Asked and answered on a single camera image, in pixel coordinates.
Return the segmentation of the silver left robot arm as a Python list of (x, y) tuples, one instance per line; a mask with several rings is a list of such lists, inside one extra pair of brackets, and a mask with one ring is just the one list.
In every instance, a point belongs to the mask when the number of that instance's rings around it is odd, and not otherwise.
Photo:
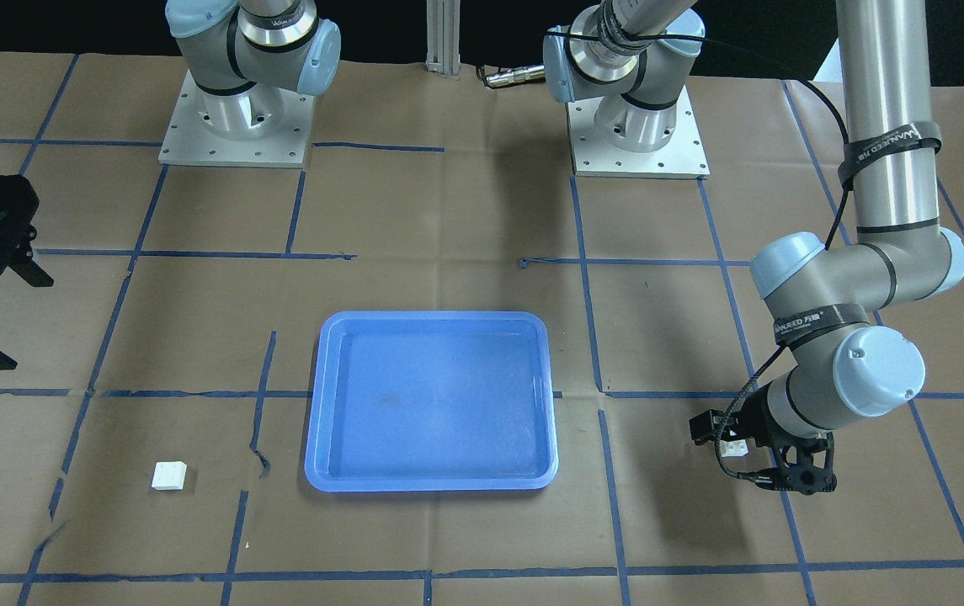
[[(923, 356), (869, 315), (932, 298), (964, 276), (964, 245), (940, 226), (936, 154), (942, 133), (929, 103), (927, 19), (921, 1), (839, 1), (844, 143), (837, 169), (855, 196), (856, 241), (824, 244), (798, 231), (759, 250), (752, 279), (773, 315), (778, 350), (795, 367), (727, 409), (689, 421), (694, 444), (741, 439), (770, 449), (774, 467), (728, 470), (763, 490), (831, 492), (834, 431), (882, 417), (924, 386)], [(543, 68), (567, 106), (579, 168), (658, 176), (658, 162), (690, 148), (684, 88), (705, 44), (690, 1), (601, 1), (546, 32)]]

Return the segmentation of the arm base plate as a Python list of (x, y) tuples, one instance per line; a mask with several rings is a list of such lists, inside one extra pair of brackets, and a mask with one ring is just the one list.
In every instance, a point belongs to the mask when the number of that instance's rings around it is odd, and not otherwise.
[(575, 175), (705, 179), (711, 173), (687, 88), (658, 111), (620, 95), (573, 101), (566, 109)]
[(256, 84), (232, 96), (198, 88), (185, 74), (159, 162), (189, 167), (302, 169), (316, 97)]

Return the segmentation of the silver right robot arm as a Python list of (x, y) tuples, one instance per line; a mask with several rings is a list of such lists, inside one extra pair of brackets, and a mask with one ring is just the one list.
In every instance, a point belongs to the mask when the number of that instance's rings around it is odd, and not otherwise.
[[(342, 34), (312, 1), (169, 1), (188, 73), (158, 160), (186, 167), (301, 168), (313, 109), (337, 73)], [(0, 175), (0, 276), (54, 280), (35, 263), (30, 180)], [(0, 350), (0, 369), (16, 362)]]

